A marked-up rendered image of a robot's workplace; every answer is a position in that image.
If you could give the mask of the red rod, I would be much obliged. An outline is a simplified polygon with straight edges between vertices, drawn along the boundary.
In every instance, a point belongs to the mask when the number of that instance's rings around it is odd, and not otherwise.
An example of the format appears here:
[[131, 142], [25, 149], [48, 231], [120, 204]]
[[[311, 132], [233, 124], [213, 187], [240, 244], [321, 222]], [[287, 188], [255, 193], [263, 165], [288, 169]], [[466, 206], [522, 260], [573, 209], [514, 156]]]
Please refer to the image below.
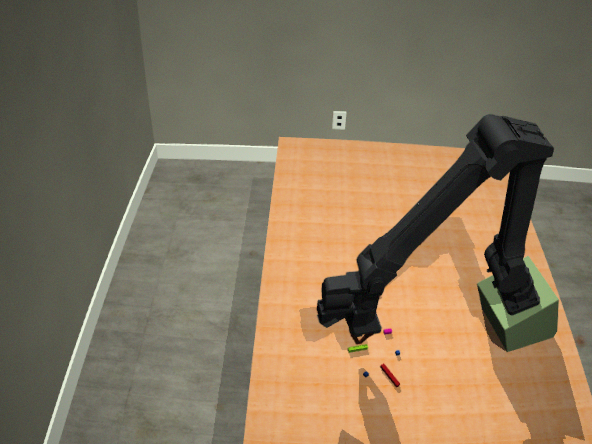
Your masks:
[[391, 380], [391, 382], [395, 385], [396, 388], [400, 386], [399, 381], [395, 378], [395, 376], [391, 373], [391, 371], [387, 368], [385, 364], [382, 364], [380, 368], [383, 370], [383, 372], [387, 375], [387, 377]]

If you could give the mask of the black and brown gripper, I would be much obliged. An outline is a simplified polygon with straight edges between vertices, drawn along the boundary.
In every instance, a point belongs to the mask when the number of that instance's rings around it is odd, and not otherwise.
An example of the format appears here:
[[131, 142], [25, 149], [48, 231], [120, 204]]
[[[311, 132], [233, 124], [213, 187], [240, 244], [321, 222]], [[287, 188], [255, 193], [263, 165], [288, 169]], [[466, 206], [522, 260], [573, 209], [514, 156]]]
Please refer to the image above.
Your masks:
[[[382, 327], [381, 327], [380, 321], [379, 321], [377, 313], [376, 313], [378, 304], [374, 308], [365, 309], [365, 308], [359, 307], [357, 304], [355, 304], [354, 301], [353, 301], [353, 303], [358, 309], [361, 309], [364, 311], [369, 311], [367, 325], [361, 326], [361, 327], [355, 327], [355, 328], [351, 328], [347, 314], [345, 314], [345, 316], [346, 316], [345, 320], [348, 324], [350, 335], [353, 338], [355, 344], [358, 345], [358, 344], [362, 344], [370, 336], [372, 336], [374, 334], [381, 333]], [[363, 334], [365, 334], [365, 335], [363, 336]], [[363, 336], [363, 337], [360, 340], [358, 340], [357, 337], [360, 337], [360, 336]]]

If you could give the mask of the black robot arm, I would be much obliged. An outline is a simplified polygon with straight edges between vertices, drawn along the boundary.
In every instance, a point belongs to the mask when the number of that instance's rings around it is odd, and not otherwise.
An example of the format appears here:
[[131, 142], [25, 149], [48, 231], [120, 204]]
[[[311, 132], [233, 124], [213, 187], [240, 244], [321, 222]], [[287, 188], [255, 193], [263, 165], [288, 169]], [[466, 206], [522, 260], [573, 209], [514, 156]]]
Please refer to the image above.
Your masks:
[[467, 134], [470, 142], [461, 156], [427, 193], [357, 256], [359, 271], [324, 279], [322, 299], [317, 300], [321, 325], [328, 328], [347, 314], [351, 328], [366, 326], [369, 311], [358, 309], [353, 300], [361, 308], [376, 307], [385, 286], [413, 251], [483, 182], [491, 176], [501, 181], [509, 172], [499, 234], [484, 252], [487, 273], [492, 272], [492, 284], [499, 289], [510, 315], [540, 304], [523, 258], [541, 171], [554, 147], [537, 124], [492, 115], [485, 115], [471, 129]]

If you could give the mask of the lime green rod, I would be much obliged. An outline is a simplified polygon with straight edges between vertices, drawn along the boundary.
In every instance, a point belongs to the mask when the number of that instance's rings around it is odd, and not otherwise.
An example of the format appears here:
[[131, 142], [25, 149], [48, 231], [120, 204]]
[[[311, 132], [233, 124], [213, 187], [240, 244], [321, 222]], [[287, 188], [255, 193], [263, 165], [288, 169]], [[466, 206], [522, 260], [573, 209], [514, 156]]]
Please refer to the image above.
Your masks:
[[353, 346], [353, 347], [348, 347], [348, 353], [351, 352], [356, 352], [356, 351], [362, 351], [362, 350], [367, 350], [368, 349], [368, 345], [359, 345], [359, 346]]

